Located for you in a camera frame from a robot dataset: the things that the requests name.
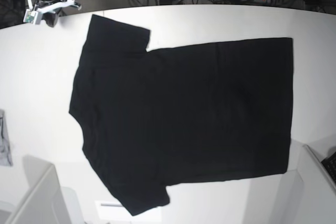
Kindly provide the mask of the black T-shirt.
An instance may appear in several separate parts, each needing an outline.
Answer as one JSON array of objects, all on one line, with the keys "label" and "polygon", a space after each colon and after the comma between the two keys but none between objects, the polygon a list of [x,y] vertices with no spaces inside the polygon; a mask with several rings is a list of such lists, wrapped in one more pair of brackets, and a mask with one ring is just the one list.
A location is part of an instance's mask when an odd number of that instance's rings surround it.
[{"label": "black T-shirt", "polygon": [[147,51],[150,31],[93,15],[69,113],[83,153],[133,216],[166,188],[283,174],[293,110],[293,40]]}]

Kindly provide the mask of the grey cloth at left edge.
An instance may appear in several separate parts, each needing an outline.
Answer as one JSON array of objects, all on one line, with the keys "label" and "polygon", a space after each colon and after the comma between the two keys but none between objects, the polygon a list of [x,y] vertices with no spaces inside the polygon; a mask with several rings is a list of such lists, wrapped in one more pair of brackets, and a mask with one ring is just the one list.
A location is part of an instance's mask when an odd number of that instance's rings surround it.
[{"label": "grey cloth at left edge", "polygon": [[5,117],[5,111],[1,110],[1,166],[13,166],[13,160],[11,155],[11,149],[10,149],[10,142],[8,137],[8,130],[6,125],[6,117]]}]

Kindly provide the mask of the white box lower left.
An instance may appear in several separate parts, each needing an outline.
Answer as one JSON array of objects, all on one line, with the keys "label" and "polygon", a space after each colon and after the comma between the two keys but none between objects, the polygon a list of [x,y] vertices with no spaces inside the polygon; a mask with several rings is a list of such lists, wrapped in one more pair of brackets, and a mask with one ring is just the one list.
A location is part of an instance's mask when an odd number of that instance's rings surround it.
[{"label": "white box lower left", "polygon": [[53,163],[23,157],[28,189],[18,204],[1,199],[1,223],[85,223],[76,192],[60,185]]}]

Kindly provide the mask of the white box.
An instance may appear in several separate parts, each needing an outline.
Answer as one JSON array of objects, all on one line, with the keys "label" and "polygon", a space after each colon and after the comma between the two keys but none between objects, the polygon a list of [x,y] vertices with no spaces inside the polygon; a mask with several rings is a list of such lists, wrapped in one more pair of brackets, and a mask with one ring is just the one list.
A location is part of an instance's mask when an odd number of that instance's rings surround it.
[{"label": "white box", "polygon": [[53,163],[23,157],[28,189],[18,204],[1,199],[1,223],[85,223],[76,192],[60,185]]},{"label": "white box", "polygon": [[335,223],[335,184],[308,145],[282,176],[269,222]]}]

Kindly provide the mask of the white label plate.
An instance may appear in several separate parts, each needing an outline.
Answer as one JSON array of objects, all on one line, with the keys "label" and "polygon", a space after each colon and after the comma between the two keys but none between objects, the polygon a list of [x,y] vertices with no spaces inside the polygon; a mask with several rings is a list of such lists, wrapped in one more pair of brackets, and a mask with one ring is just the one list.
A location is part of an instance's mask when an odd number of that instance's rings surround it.
[{"label": "white label plate", "polygon": [[161,222],[160,208],[145,211],[132,216],[119,202],[95,201],[98,216],[102,220],[128,221],[128,222]]}]

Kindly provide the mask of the white box lower right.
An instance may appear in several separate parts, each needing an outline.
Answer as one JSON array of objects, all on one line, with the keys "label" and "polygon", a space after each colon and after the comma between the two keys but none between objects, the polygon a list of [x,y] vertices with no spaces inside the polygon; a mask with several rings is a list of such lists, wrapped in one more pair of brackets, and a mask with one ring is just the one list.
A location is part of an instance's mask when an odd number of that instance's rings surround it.
[{"label": "white box lower right", "polygon": [[308,145],[282,176],[269,222],[335,223],[335,184]]}]

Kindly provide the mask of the black keyboard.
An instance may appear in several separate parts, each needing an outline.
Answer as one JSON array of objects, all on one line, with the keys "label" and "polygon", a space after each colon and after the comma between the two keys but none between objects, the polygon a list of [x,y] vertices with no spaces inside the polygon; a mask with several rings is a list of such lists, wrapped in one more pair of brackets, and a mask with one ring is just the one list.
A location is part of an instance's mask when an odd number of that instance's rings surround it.
[{"label": "black keyboard", "polygon": [[330,177],[334,182],[336,182],[336,153],[332,154],[330,157],[325,158],[322,162],[323,167],[326,169]]}]

